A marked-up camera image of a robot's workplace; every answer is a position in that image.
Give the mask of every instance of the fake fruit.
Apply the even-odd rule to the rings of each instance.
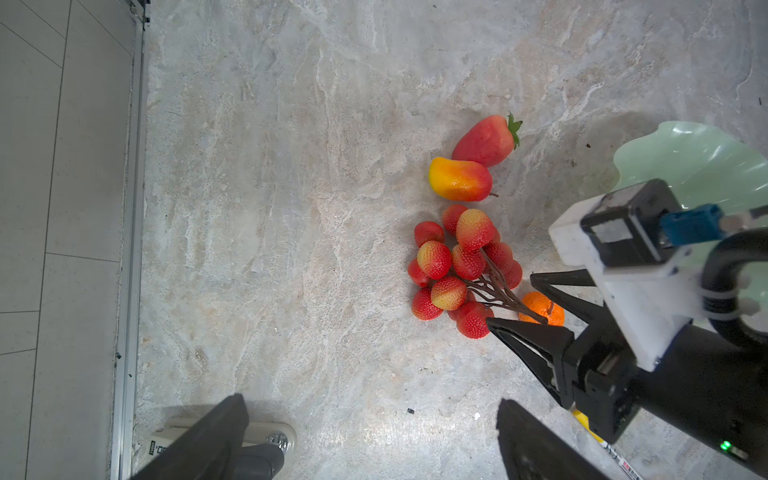
[[[432,304],[443,310],[456,310],[467,298],[467,286],[455,276],[445,276],[432,286]]]
[[[435,240],[440,243],[445,242],[445,232],[435,222],[421,222],[413,229],[413,237],[416,240],[416,246],[420,247],[424,242]]]
[[[553,302],[541,292],[530,292],[523,297],[523,304],[535,313],[546,317],[550,325],[563,326],[565,324],[565,310]],[[518,313],[518,318],[523,322],[538,323],[530,316]]]
[[[511,261],[506,268],[500,270],[510,290],[520,285],[520,282],[523,280],[523,267],[520,266],[517,260]]]
[[[432,292],[427,286],[416,292],[411,304],[411,312],[417,319],[427,321],[439,317],[442,310],[432,303]]]
[[[413,280],[416,286],[425,287],[429,285],[429,277],[419,268],[419,261],[417,259],[411,260],[411,263],[408,265],[408,275],[411,276],[411,280]]]
[[[481,339],[488,335],[488,325],[485,319],[493,316],[493,310],[479,302],[466,302],[455,314],[456,328],[471,339]]]
[[[429,184],[440,197],[460,202],[479,202],[491,193],[493,178],[477,162],[436,157],[429,165]]]
[[[469,303],[469,302],[475,302],[475,294],[472,293],[471,290],[467,290],[467,297],[465,299],[465,303]],[[456,310],[449,310],[448,317],[455,322],[458,319],[458,311],[460,309],[461,307],[459,307]]]
[[[424,242],[416,255],[419,268],[433,280],[440,280],[451,269],[451,250],[444,243]]]
[[[515,121],[512,113],[509,121],[501,115],[484,118],[458,141],[451,158],[485,167],[500,164],[520,144],[518,130],[522,123]]]
[[[506,243],[491,242],[482,248],[488,258],[498,267],[502,272],[504,269],[509,268],[512,261],[515,259],[512,256],[512,248]]]
[[[464,212],[456,224],[456,240],[468,252],[480,250],[491,243],[497,233],[488,215],[476,208]]]
[[[442,213],[442,226],[445,228],[445,231],[451,235],[456,235],[458,218],[467,210],[469,210],[467,207],[459,204],[446,208]]]
[[[456,275],[466,280],[476,280],[485,270],[485,258],[480,251],[468,252],[461,245],[451,250],[451,261]]]

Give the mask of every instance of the blue connector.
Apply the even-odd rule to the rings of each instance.
[[[723,211],[715,204],[704,204],[693,210],[664,215],[659,225],[669,244],[680,247],[692,243],[722,240],[726,234],[720,229]]]

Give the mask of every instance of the artificial mango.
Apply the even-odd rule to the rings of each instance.
[[[429,184],[440,197],[456,202],[479,202],[491,193],[488,168],[474,161],[436,157],[429,166]]]

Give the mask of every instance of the lychee cluster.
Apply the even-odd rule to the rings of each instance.
[[[456,237],[452,249],[445,245],[445,232]],[[419,252],[408,274],[421,287],[411,306],[416,318],[432,320],[447,311],[458,331],[471,339],[488,335],[485,319],[493,316],[491,306],[542,321],[511,292],[522,280],[522,267],[481,210],[452,205],[442,215],[442,227],[421,222],[413,233]]]

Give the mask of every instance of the metal strip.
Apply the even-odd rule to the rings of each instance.
[[[145,53],[144,25],[137,22],[123,216],[123,258],[115,356],[110,480],[127,480],[131,477],[141,286],[141,228],[144,220],[147,104]]]

